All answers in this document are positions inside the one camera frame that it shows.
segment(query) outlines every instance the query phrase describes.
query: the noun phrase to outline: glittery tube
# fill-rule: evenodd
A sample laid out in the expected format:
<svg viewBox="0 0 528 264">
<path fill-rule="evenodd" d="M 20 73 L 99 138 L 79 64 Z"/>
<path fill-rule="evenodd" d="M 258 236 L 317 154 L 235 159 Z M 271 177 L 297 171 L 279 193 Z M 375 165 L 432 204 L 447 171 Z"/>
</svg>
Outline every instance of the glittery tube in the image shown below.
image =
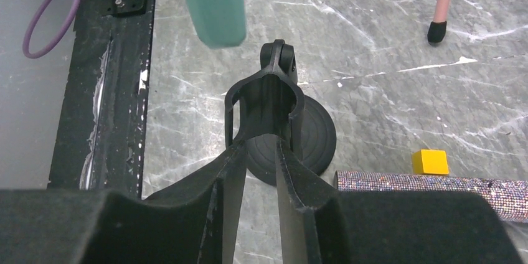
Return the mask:
<svg viewBox="0 0 528 264">
<path fill-rule="evenodd" d="M 467 191 L 487 200 L 499 218 L 528 222 L 528 181 L 338 171 L 339 191 Z"/>
</svg>

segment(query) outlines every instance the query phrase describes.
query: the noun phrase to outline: yellow wooden block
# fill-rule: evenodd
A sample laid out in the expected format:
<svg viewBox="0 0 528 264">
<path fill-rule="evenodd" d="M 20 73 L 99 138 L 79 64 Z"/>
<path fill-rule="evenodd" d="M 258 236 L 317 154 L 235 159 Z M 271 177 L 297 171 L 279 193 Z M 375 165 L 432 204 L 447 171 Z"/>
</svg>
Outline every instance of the yellow wooden block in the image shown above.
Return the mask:
<svg viewBox="0 0 528 264">
<path fill-rule="evenodd" d="M 421 175 L 449 175 L 447 155 L 442 150 L 419 150 L 413 154 L 413 171 Z"/>
</svg>

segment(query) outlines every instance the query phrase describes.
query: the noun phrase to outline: white vein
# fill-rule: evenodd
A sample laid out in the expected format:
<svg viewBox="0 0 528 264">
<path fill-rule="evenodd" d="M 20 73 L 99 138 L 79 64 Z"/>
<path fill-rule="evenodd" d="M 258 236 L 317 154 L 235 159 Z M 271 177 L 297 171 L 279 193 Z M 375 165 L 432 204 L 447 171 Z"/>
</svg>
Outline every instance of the white vein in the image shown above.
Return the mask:
<svg viewBox="0 0 528 264">
<path fill-rule="evenodd" d="M 363 39 L 365 39 L 367 41 L 367 43 L 365 43 L 365 44 L 366 44 L 366 46 L 369 47 L 370 50 L 374 50 L 375 49 L 375 42 L 372 39 L 372 37 L 367 35 L 367 33 L 365 33 L 363 30 L 358 28 L 350 20 L 346 19 L 346 17 L 344 17 L 340 12 L 338 12 L 335 9 L 327 6 L 326 4 L 321 2 L 320 0 L 307 0 L 307 1 L 309 2 L 308 4 L 294 4 L 294 3 L 291 3 L 291 4 L 298 5 L 298 6 L 311 6 L 311 7 L 315 7 L 318 11 L 320 11 L 320 12 L 322 12 L 324 14 L 334 14 L 335 16 L 340 18 L 340 20 L 345 22 L 347 25 L 351 26 Z"/>
<path fill-rule="evenodd" d="M 528 114 L 523 114 L 521 116 L 515 117 L 515 118 L 513 118 L 511 120 L 508 120 L 506 122 L 501 122 L 501 123 L 497 124 L 494 127 L 483 128 L 483 132 L 486 133 L 486 134 L 493 134 L 493 133 L 499 131 L 504 126 L 509 126 L 509 127 L 515 128 L 517 126 L 518 121 L 524 120 L 526 118 L 528 118 Z"/>
<path fill-rule="evenodd" d="M 502 87 L 500 85 L 494 85 L 493 83 L 488 83 L 488 82 L 481 82 L 479 80 L 471 79 L 469 77 L 460 77 L 460 78 L 454 78 L 454 79 L 459 80 L 461 82 L 475 83 L 475 84 L 478 84 L 478 85 L 485 85 L 485 86 L 488 86 L 488 87 L 504 88 L 504 87 Z"/>
<path fill-rule="evenodd" d="M 462 144 L 468 151 L 471 151 L 473 154 L 476 154 L 476 155 L 480 155 L 480 154 L 478 154 L 476 152 L 476 151 L 480 151 L 480 152 L 487 152 L 487 153 L 491 153 L 491 154 L 498 154 L 498 155 L 505 155 L 505 156 L 520 156 L 520 157 L 526 157 L 527 156 L 525 154 L 507 153 L 507 152 L 500 152 L 500 151 L 496 151 L 496 150 L 492 150 L 492 149 L 482 148 L 480 146 L 477 146 L 476 144 L 470 143 L 469 141 L 461 138 L 460 136 L 458 136 L 458 135 L 456 135 L 454 133 L 448 134 L 448 133 L 427 131 L 427 130 L 416 129 L 416 128 L 409 128 L 407 126 L 407 124 L 405 124 L 404 122 L 402 122 L 401 120 L 399 120 L 398 118 L 396 118 L 394 116 L 385 116 L 385 117 L 386 117 L 387 120 L 400 125 L 401 127 L 405 128 L 408 132 L 413 133 L 416 136 L 417 136 L 416 133 L 428 133 L 428 134 L 432 134 L 432 135 L 436 135 L 436 136 L 445 136 L 447 138 L 452 138 L 452 139 L 456 140 L 457 142 L 459 142 L 460 144 Z"/>
<path fill-rule="evenodd" d="M 449 32 L 453 32 L 455 34 L 458 34 L 458 35 L 463 35 L 465 37 L 468 37 L 470 41 L 476 41 L 476 40 L 486 40 L 486 39 L 489 39 L 489 38 L 495 38 L 495 37 L 500 37 L 502 35 L 509 35 L 509 34 L 513 34 L 519 30 L 522 30 L 522 29 L 528 29 L 528 24 L 524 25 L 524 26 L 520 26 L 520 27 L 516 27 L 516 28 L 513 28 L 513 29 L 508 29 L 506 31 L 502 31 L 502 32 L 490 32 L 490 33 L 485 33 L 485 34 L 470 34 L 469 32 L 464 32 L 464 31 L 459 31 L 459 30 L 456 30 L 456 29 L 449 29 L 447 28 Z"/>
<path fill-rule="evenodd" d="M 266 259 L 270 259 L 270 260 L 277 260 L 275 258 L 272 258 L 272 257 L 268 257 L 268 256 L 264 256 L 264 255 L 261 255 L 259 253 L 250 253 L 250 252 L 244 252 L 246 255 L 250 255 L 250 256 L 255 256 L 255 257 L 262 257 L 262 258 L 266 258 Z"/>
<path fill-rule="evenodd" d="M 211 160 L 211 159 L 215 159 L 217 157 L 217 155 L 213 155 L 213 156 L 207 156 L 207 157 L 204 157 L 204 158 L 200 158 L 200 159 L 196 159 L 196 160 L 192 160 L 188 163 L 185 163 L 181 166 L 178 166 L 178 167 L 174 167 L 174 168 L 170 168 L 170 169 L 166 169 L 165 171 L 163 171 L 162 173 L 160 174 L 149 174 L 149 179 L 150 181 L 156 181 L 156 180 L 168 180 L 168 181 L 171 181 L 171 182 L 174 182 L 173 179 L 166 179 L 166 176 L 170 173 L 173 173 L 173 172 L 178 172 L 180 171 L 182 168 L 184 167 L 189 167 L 189 166 L 193 166 L 195 164 L 198 164 L 198 163 L 201 163 L 202 161 L 208 161 L 208 160 Z"/>
<path fill-rule="evenodd" d="M 176 76 L 176 75 L 169 75 L 169 76 L 172 77 L 172 78 L 178 79 L 179 81 L 181 81 L 182 83 L 185 83 L 186 85 L 188 85 L 188 86 L 190 86 L 190 87 L 200 89 L 199 87 L 193 85 L 192 83 L 188 82 L 187 80 L 184 80 L 183 78 L 180 78 L 180 77 L 178 77 L 178 76 Z"/>
<path fill-rule="evenodd" d="M 153 128 L 158 128 L 158 129 L 163 129 L 163 130 L 167 130 L 167 131 L 170 131 L 170 132 L 174 132 L 174 133 L 179 133 L 179 134 L 183 134 L 185 135 L 185 133 L 183 133 L 182 131 L 179 131 L 179 130 L 176 130 L 176 129 L 172 129 L 172 128 L 169 128 L 165 125 L 162 125 L 162 124 L 159 124 L 159 123 L 150 123 L 149 124 L 149 127 L 153 127 Z"/>
</svg>

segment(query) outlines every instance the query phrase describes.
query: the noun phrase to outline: gray marble surface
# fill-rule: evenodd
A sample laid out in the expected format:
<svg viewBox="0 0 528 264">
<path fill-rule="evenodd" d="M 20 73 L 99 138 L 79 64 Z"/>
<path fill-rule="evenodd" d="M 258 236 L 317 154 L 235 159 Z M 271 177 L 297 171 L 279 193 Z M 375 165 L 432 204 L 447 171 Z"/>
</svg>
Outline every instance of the gray marble surface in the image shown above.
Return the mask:
<svg viewBox="0 0 528 264">
<path fill-rule="evenodd" d="M 143 194 L 224 150 L 223 98 L 265 42 L 294 45 L 299 84 L 337 129 L 335 170 L 411 173 L 420 148 L 451 175 L 528 179 L 528 0 L 452 0 L 448 35 L 425 35 L 436 0 L 245 0 L 248 34 L 209 50 L 184 0 L 157 0 Z M 528 263 L 528 228 L 507 225 Z M 281 263 L 276 191 L 250 173 L 234 263 Z"/>
</svg>

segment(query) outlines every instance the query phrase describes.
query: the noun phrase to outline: black round base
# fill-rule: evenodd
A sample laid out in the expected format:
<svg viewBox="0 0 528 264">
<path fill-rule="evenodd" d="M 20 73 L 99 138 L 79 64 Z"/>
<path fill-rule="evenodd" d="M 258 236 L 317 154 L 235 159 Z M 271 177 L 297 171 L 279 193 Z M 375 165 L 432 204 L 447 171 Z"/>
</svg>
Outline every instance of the black round base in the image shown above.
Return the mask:
<svg viewBox="0 0 528 264">
<path fill-rule="evenodd" d="M 321 175 L 336 151 L 336 127 L 328 112 L 317 101 L 305 96 L 301 144 L 303 165 Z M 276 135 L 264 134 L 247 142 L 247 167 L 259 180 L 276 186 Z"/>
</svg>

